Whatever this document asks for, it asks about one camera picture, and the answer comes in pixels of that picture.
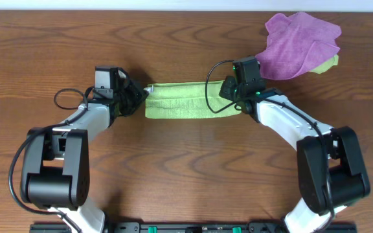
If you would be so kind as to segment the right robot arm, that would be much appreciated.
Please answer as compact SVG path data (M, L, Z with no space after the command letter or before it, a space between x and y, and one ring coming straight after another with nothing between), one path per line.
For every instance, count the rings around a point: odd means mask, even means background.
M295 107L279 90L227 76L220 96L278 133L297 152L301 199L284 218L287 232L324 232L335 215L369 196L370 181L355 131L334 128Z

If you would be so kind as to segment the green microfiber cloth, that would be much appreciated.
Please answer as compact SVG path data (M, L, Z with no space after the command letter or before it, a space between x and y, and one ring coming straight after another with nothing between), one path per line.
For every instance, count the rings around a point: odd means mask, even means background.
M219 110L231 103L219 96L222 81L209 82L205 93L205 82L154 83L146 90L149 95L145 101L145 117L151 119L202 119L221 118L239 115L233 106L220 113Z

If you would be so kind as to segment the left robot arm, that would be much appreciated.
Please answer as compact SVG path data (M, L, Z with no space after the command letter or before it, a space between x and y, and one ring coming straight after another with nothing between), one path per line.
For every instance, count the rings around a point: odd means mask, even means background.
M89 197L89 143L118 117L132 115L148 92L119 78L75 93L81 101L71 116L28 131L10 165L8 187L22 209L58 216L68 232L114 232L116 224Z

